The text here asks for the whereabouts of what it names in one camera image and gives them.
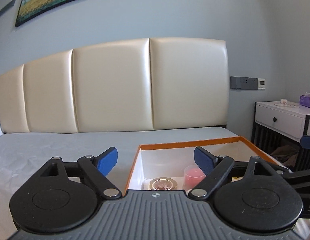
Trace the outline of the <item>cream padded headboard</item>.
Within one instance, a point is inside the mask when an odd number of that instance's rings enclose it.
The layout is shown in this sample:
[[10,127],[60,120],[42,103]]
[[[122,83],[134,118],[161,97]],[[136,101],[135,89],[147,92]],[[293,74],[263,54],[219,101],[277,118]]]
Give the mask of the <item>cream padded headboard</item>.
[[56,53],[0,75],[4,133],[223,126],[226,42],[141,38]]

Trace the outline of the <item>orange cardboard box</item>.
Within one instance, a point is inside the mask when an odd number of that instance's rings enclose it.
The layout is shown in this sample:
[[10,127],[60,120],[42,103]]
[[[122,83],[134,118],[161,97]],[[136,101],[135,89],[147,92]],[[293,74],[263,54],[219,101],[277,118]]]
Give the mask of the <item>orange cardboard box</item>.
[[158,177],[173,178],[177,182],[177,189],[181,190],[184,169],[195,164],[194,150],[197,146],[205,148],[215,156],[228,155],[236,161],[249,161],[251,156],[258,155],[270,163],[282,166],[275,158],[241,136],[140,145],[125,190],[148,190],[149,182]]

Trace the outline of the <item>purple tissue box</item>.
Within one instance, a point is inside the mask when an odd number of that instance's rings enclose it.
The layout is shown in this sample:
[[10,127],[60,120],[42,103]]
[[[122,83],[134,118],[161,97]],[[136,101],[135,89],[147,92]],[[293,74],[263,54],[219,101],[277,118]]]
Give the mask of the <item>purple tissue box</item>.
[[304,95],[300,96],[299,104],[301,106],[310,108],[310,93],[306,92]]

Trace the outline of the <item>grey wall switch panel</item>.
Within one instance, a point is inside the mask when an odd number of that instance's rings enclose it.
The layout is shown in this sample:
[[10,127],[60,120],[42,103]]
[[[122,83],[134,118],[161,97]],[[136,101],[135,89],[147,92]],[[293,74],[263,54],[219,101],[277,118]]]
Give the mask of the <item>grey wall switch panel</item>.
[[230,88],[233,90],[257,90],[258,79],[254,77],[230,77]]

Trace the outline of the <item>clear cup with pink candle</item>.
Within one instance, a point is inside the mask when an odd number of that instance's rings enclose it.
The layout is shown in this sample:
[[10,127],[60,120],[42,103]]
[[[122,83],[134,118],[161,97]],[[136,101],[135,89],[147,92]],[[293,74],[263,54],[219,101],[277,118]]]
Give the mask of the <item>clear cup with pink candle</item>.
[[190,165],[184,169],[183,189],[191,190],[205,178],[205,174],[197,165]]

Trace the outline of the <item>round gold-rimmed tin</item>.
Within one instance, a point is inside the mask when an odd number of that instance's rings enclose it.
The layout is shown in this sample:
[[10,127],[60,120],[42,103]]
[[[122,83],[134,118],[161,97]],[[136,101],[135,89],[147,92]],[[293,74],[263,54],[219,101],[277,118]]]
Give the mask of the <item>round gold-rimmed tin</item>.
[[149,182],[148,189],[154,191],[170,191],[176,190],[177,186],[177,182],[172,178],[158,177]]

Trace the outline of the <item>white thermostat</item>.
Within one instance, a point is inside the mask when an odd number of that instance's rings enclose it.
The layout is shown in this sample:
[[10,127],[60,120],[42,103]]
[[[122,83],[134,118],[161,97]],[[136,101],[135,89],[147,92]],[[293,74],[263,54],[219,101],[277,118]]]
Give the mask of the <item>white thermostat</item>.
[[258,78],[258,90],[265,90],[265,88],[266,88],[266,80]]

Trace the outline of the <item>white bed sheet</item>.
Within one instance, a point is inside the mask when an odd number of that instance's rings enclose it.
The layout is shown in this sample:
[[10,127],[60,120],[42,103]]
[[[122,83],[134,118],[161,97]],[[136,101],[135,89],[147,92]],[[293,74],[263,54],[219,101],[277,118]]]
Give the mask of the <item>white bed sheet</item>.
[[118,150],[118,162],[108,178],[123,191],[140,145],[199,141],[234,135],[221,127],[73,134],[6,133],[0,136],[0,239],[7,239],[16,231],[9,210],[12,195],[52,157],[61,157],[63,161],[77,161],[84,155],[97,156],[108,148],[115,147]]

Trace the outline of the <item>white bedside table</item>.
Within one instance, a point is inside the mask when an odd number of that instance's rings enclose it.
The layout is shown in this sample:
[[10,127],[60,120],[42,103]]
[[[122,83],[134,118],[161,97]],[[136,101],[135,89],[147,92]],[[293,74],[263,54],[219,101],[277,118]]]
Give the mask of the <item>white bedside table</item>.
[[310,137],[310,108],[294,102],[255,103],[251,142],[268,154],[282,146],[296,146],[297,171],[310,169],[310,145],[301,145],[304,136]]

